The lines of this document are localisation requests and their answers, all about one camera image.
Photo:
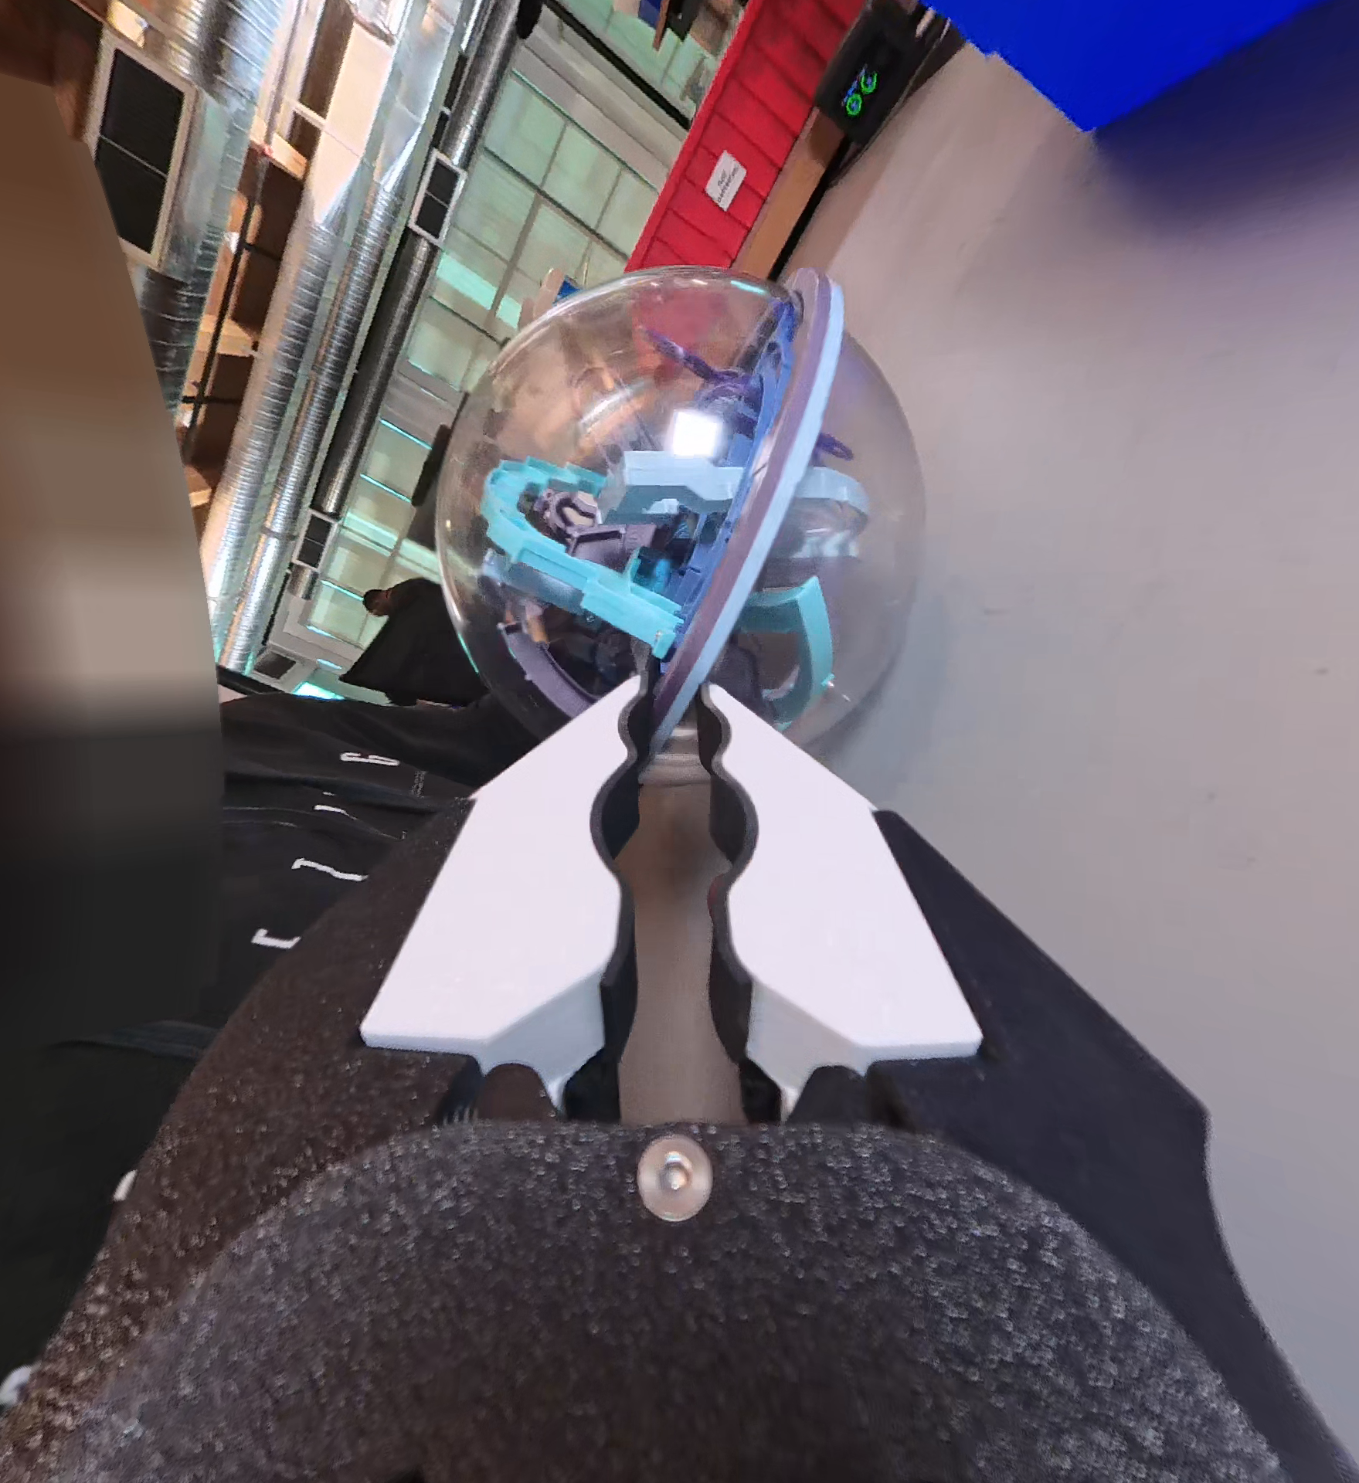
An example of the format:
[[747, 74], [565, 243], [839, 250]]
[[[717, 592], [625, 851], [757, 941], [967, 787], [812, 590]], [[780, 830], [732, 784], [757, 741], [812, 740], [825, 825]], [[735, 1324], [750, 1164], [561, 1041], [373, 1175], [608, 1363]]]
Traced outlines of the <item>silver ventilation duct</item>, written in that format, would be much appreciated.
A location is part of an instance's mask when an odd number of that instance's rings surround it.
[[356, 25], [297, 218], [278, 260], [257, 357], [202, 539], [222, 666], [246, 670], [325, 479], [352, 468], [350, 418], [377, 299], [423, 182], [442, 107], [472, 125], [519, 34], [522, 2], [398, 2], [391, 28]]

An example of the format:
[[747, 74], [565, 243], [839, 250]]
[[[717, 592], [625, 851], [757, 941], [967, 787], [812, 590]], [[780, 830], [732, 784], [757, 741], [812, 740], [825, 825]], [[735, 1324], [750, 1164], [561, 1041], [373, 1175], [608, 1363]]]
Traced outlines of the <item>small black digital timer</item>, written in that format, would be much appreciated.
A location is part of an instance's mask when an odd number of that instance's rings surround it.
[[902, 97], [935, 12], [921, 2], [865, 2], [815, 91], [818, 116], [865, 143]]

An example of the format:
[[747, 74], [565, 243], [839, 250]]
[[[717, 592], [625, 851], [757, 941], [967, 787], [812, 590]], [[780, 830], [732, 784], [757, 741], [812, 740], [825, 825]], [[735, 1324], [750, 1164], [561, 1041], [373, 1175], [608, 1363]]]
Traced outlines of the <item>red plastic bin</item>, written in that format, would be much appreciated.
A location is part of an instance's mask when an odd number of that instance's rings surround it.
[[862, 2], [750, 2], [657, 191], [626, 273], [732, 268]]

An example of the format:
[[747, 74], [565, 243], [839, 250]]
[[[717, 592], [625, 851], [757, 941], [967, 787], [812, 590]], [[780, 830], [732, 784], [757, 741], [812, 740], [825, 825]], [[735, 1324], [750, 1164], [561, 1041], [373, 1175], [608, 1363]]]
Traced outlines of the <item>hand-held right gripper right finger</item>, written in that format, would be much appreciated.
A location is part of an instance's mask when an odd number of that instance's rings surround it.
[[703, 763], [726, 859], [711, 1008], [749, 1107], [793, 1116], [818, 1071], [975, 1057], [984, 1030], [877, 807], [717, 684]]

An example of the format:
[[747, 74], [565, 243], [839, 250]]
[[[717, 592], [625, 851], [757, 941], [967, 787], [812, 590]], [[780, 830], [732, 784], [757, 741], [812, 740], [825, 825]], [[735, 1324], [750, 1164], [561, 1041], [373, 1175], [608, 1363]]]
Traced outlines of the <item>clear plastic maze ball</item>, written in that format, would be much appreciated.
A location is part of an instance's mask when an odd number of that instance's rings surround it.
[[704, 684], [816, 749], [904, 651], [926, 488], [832, 275], [668, 267], [504, 346], [432, 512], [459, 641], [532, 737], [651, 669], [674, 749]]

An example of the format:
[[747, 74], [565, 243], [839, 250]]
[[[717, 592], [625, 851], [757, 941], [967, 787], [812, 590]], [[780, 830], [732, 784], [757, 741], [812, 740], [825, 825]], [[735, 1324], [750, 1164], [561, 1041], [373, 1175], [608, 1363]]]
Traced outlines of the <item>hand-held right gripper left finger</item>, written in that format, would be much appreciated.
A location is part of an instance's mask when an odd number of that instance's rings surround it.
[[379, 1050], [532, 1071], [558, 1114], [614, 1114], [635, 1015], [630, 886], [651, 686], [625, 681], [472, 794], [366, 1015]]

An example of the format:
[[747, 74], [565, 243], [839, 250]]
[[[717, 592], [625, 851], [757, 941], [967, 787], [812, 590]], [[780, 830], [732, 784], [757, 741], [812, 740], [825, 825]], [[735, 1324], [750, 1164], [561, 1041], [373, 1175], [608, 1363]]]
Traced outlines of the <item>blue plastic bin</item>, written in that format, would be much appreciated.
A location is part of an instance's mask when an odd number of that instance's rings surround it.
[[1114, 124], [1308, 2], [935, 2], [1080, 130]]

